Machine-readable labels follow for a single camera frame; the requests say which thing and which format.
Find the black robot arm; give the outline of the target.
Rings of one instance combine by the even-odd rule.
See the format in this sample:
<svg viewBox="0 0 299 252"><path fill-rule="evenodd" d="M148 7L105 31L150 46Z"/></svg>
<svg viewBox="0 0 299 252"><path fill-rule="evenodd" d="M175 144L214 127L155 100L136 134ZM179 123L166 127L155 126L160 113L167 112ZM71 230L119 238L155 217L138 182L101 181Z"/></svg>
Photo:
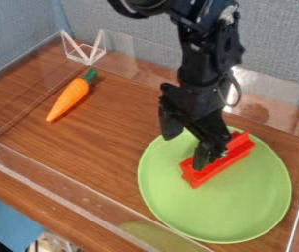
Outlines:
<svg viewBox="0 0 299 252"><path fill-rule="evenodd" d="M167 140L188 130L198 139L192 169L200 171L227 155L233 139L222 112L239 83L233 67L242 63L237 0L108 0L126 17L167 14L178 26L183 51L179 82L160 86L159 116Z"/></svg>

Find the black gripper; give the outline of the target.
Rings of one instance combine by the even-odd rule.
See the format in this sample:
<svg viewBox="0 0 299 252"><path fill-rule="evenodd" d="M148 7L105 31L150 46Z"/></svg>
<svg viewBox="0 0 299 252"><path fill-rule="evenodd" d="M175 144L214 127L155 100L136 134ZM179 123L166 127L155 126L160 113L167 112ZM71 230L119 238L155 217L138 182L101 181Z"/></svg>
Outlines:
<svg viewBox="0 0 299 252"><path fill-rule="evenodd" d="M211 85L195 86L163 83L159 100L159 118L163 138L170 141L184 129L194 134L198 144L192 169L202 171L226 152L231 134L222 117L231 86L227 77Z"/></svg>

